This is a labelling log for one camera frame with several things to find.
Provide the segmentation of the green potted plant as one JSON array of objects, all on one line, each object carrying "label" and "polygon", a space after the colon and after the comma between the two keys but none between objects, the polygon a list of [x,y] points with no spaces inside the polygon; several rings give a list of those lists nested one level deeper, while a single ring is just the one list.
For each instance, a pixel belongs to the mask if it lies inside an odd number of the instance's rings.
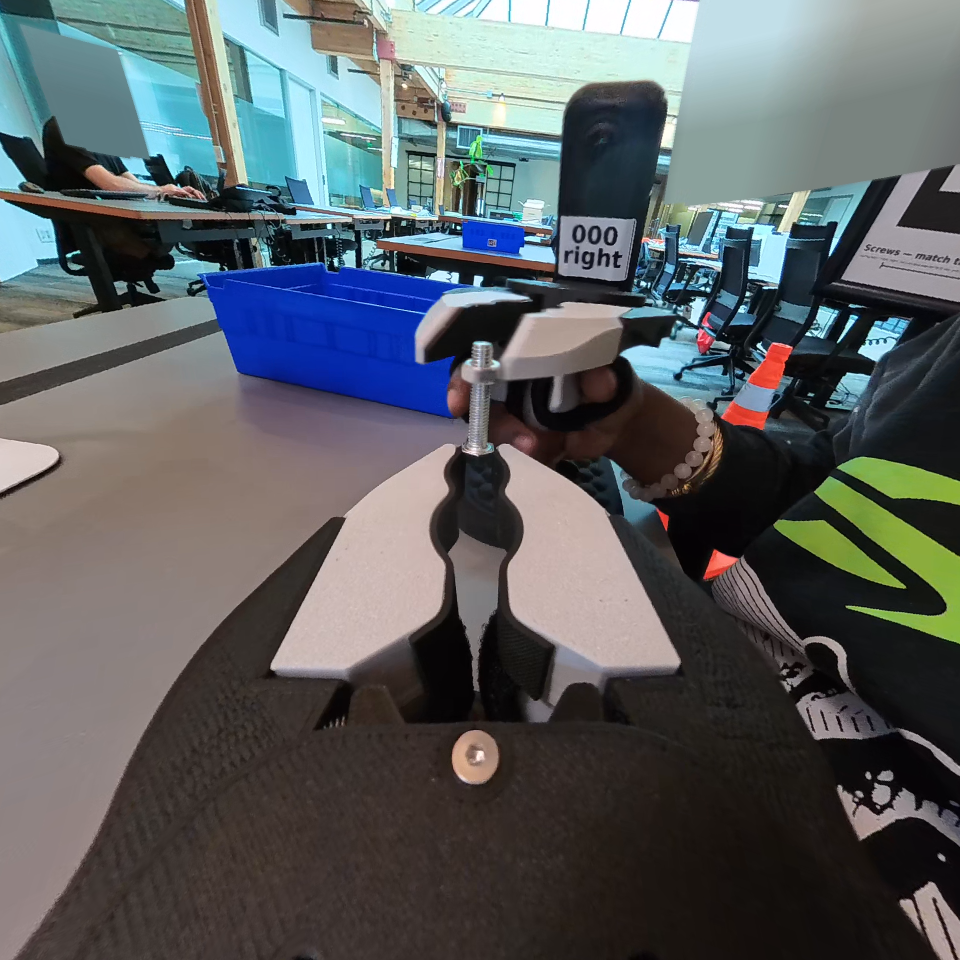
[{"label": "green potted plant", "polygon": [[490,164],[484,156],[483,133],[477,134],[467,147],[466,158],[450,161],[451,186],[462,188],[467,182],[485,183]]}]

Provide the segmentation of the silver bolt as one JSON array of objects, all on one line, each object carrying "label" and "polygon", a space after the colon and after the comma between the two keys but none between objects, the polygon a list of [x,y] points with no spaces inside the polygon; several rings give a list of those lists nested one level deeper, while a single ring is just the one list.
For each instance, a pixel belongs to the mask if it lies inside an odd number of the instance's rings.
[{"label": "silver bolt", "polygon": [[[482,364],[489,364],[491,361],[497,361],[494,353],[494,345],[491,342],[475,341],[471,346],[469,358],[480,361]],[[469,407],[466,440],[462,445],[462,452],[473,457],[484,457],[494,449],[489,442],[489,420],[492,390],[497,382],[488,385],[472,385],[466,381],[464,383],[469,386]]]}]

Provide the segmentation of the wooden office desk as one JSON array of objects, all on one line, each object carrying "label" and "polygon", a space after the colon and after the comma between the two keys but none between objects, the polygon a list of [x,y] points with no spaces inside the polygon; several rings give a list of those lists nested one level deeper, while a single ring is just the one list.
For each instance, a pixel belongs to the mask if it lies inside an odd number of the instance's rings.
[{"label": "wooden office desk", "polygon": [[269,247],[278,234],[310,241],[318,254],[320,240],[337,238],[342,229],[351,226],[349,217],[329,212],[239,213],[178,206],[159,199],[84,198],[55,191],[31,193],[21,189],[3,189],[1,198],[19,210],[69,228],[81,257],[78,275],[89,281],[95,297],[93,305],[74,313],[75,319],[128,306],[147,306],[161,300],[153,289],[143,292],[135,282],[114,278],[96,227],[145,227],[160,242],[175,247],[229,244],[231,253],[227,264],[245,270],[261,266],[260,247]]},{"label": "wooden office desk", "polygon": [[472,285],[477,278],[548,282],[554,278],[556,258],[550,246],[522,246],[517,254],[463,246],[462,237],[429,232],[383,236],[376,241],[379,251],[402,255],[428,268],[455,274],[461,284]]}]

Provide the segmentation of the person's black printed sweatshirt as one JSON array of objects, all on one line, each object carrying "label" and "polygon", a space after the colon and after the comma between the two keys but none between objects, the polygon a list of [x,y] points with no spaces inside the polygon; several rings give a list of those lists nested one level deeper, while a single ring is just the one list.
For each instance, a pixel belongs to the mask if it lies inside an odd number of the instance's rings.
[{"label": "person's black printed sweatshirt", "polygon": [[888,417],[712,595],[775,664],[903,913],[958,958],[958,318],[895,348]]}]

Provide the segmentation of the row of black office chairs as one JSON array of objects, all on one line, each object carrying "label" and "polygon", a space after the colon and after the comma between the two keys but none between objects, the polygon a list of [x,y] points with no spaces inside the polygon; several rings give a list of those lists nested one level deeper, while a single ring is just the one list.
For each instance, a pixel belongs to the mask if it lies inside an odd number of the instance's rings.
[{"label": "row of black office chairs", "polygon": [[792,226],[778,282],[769,285],[750,276],[752,228],[728,227],[716,260],[688,260],[683,266],[676,230],[668,227],[663,268],[651,293],[675,312],[705,297],[702,315],[711,313],[715,333],[709,354],[682,366],[673,378],[680,381],[685,373],[719,367],[726,376],[726,391],[707,403],[716,410],[732,401],[775,343],[784,344],[791,349],[781,378],[787,384],[776,388],[771,416],[790,412],[808,426],[825,426],[830,420],[827,405],[839,382],[848,375],[868,376],[876,366],[841,336],[852,309],[845,308],[837,316],[834,339],[812,333],[824,303],[814,293],[814,285],[828,259],[835,228],[834,222]]}]

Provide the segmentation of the person's right hand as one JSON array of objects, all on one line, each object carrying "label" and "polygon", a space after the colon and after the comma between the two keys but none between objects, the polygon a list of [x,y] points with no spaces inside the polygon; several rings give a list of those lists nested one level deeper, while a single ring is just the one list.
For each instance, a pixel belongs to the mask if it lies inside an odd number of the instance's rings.
[{"label": "person's right hand", "polygon": [[582,431],[558,433],[533,428],[500,402],[491,402],[488,440],[511,446],[549,467],[563,460],[607,457],[642,486],[671,474],[693,450],[698,420],[690,408],[634,374],[624,405]]}]

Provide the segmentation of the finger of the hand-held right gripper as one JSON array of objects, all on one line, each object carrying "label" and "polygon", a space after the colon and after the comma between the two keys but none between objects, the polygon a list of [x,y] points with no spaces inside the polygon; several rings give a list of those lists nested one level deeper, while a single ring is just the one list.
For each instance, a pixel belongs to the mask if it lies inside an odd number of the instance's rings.
[{"label": "finger of the hand-held right gripper", "polygon": [[473,343],[480,341],[504,347],[534,307],[528,296],[506,289],[462,289],[443,294],[415,330],[414,360],[426,365],[465,357]]},{"label": "finger of the hand-held right gripper", "polygon": [[630,308],[563,303],[525,314],[499,359],[500,379],[560,378],[612,365]]}]

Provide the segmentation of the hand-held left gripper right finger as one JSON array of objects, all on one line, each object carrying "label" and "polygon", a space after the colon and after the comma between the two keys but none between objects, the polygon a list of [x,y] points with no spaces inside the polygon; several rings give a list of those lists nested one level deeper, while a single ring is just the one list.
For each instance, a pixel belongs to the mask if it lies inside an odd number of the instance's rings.
[{"label": "hand-held left gripper right finger", "polygon": [[496,451],[505,558],[499,657],[531,701],[555,707],[573,685],[679,673],[681,659],[614,518],[582,489],[519,450]]}]

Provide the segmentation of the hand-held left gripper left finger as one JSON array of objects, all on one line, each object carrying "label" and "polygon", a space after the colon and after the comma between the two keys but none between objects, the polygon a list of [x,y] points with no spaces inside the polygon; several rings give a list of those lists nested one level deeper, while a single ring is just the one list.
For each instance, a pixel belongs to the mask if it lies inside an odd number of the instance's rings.
[{"label": "hand-held left gripper left finger", "polygon": [[352,685],[427,685],[416,643],[454,598],[450,548],[459,537],[445,444],[369,492],[339,531],[270,663],[282,678]]}]

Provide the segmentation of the blue plastic bin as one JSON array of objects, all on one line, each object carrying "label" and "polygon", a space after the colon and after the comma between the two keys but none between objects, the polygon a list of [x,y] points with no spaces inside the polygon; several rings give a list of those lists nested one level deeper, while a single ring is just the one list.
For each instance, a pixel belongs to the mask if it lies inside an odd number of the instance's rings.
[{"label": "blue plastic bin", "polygon": [[415,334],[457,284],[320,263],[201,276],[239,374],[448,418],[450,360]]},{"label": "blue plastic bin", "polygon": [[526,237],[516,223],[486,219],[463,219],[461,235],[465,250],[503,256],[518,256]]}]

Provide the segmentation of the black office chair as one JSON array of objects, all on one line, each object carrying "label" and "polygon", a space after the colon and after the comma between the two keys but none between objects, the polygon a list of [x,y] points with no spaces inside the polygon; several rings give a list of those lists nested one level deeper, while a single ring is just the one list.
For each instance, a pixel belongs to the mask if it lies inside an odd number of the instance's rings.
[{"label": "black office chair", "polygon": [[95,304],[75,313],[83,317],[123,307],[162,303],[157,272],[173,267],[170,257],[133,260],[109,252],[101,231],[144,229],[156,232],[149,211],[137,209],[136,201],[69,198],[47,185],[45,161],[31,138],[1,134],[2,148],[21,175],[16,189],[2,189],[2,199],[52,224],[56,260],[61,270],[75,278],[86,278]]}]

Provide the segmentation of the black-edged instruction sign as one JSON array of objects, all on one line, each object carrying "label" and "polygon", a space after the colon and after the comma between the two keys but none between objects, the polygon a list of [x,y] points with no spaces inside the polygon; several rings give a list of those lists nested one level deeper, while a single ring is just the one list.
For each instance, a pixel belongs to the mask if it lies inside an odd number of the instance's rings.
[{"label": "black-edged instruction sign", "polygon": [[828,301],[908,319],[959,310],[959,166],[873,180],[814,285]]}]

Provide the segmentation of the white pad on table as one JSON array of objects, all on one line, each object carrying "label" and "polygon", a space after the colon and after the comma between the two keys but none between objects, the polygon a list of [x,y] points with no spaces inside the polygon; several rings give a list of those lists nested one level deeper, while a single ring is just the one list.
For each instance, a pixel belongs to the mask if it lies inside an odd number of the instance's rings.
[{"label": "white pad on table", "polygon": [[49,473],[61,459],[61,453],[52,446],[1,438],[1,495]]}]

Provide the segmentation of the person's right forearm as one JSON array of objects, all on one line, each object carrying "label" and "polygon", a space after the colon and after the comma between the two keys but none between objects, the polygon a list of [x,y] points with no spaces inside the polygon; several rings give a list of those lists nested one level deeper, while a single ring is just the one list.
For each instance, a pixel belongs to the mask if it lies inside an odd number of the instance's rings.
[{"label": "person's right forearm", "polygon": [[910,363],[900,347],[881,358],[856,407],[813,437],[788,443],[758,428],[717,424],[703,471],[658,504],[683,572],[704,578],[714,552],[740,557],[793,505],[812,494],[880,428],[896,404],[897,377]]}]

